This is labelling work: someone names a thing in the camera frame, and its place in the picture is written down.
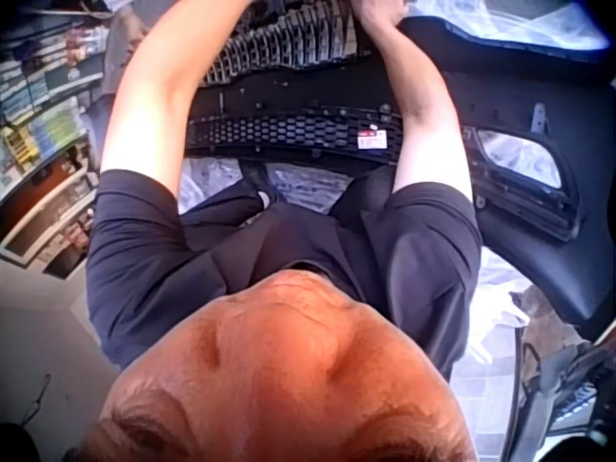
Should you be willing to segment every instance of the short sleeve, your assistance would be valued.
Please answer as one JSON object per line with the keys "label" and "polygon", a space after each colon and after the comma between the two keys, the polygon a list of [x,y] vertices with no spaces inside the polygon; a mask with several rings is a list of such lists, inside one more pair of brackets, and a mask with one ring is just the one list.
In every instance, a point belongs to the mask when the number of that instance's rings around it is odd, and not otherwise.
{"label": "short sleeve", "polygon": [[187,270],[195,255],[168,189],[131,171],[101,175],[86,282],[90,320],[114,363],[126,367],[198,309],[186,293],[216,292],[217,281],[195,284],[202,274]]}
{"label": "short sleeve", "polygon": [[414,184],[363,221],[392,321],[447,374],[468,341],[480,268],[473,204],[449,186]]}

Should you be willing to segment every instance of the price tag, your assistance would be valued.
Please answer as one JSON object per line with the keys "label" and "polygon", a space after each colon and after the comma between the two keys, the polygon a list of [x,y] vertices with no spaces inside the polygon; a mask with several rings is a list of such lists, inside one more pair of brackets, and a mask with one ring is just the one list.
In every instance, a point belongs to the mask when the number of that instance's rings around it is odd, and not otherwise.
{"label": "price tag", "polygon": [[362,130],[357,135],[359,149],[387,149],[387,130]]}

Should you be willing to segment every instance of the person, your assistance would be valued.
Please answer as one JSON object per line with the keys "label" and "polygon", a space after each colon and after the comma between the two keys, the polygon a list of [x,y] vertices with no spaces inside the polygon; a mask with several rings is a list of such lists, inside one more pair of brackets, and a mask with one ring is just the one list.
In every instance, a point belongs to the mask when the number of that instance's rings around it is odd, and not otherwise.
{"label": "person", "polygon": [[397,28],[403,0],[352,1],[403,117],[395,171],[326,216],[248,168],[178,216],[189,108],[248,5],[180,0],[121,82],[87,284],[123,372],[77,460],[475,460],[446,377],[481,242],[456,111]]}

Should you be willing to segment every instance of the plastic wrap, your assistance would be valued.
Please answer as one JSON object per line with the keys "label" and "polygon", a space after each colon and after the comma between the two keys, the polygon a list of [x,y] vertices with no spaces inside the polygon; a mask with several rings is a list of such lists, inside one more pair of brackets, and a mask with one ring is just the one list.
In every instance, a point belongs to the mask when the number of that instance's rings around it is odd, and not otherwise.
{"label": "plastic wrap", "polygon": [[561,187],[558,167],[550,152],[541,144],[488,130],[479,130],[486,155],[504,167],[553,188]]}
{"label": "plastic wrap", "polygon": [[[529,10],[525,2],[510,2],[508,10]],[[438,16],[480,39],[517,41],[568,50],[600,50],[609,40],[577,3],[533,19],[488,9],[484,0],[415,0],[409,15]]]}
{"label": "plastic wrap", "polygon": [[481,251],[481,270],[471,302],[471,326],[467,351],[482,364],[492,355],[481,343],[497,325],[524,327],[530,322],[513,302],[511,294],[523,293],[531,282],[487,247]]}
{"label": "plastic wrap", "polygon": [[286,164],[269,164],[268,175],[290,203],[322,214],[329,213],[351,180],[331,171]]}

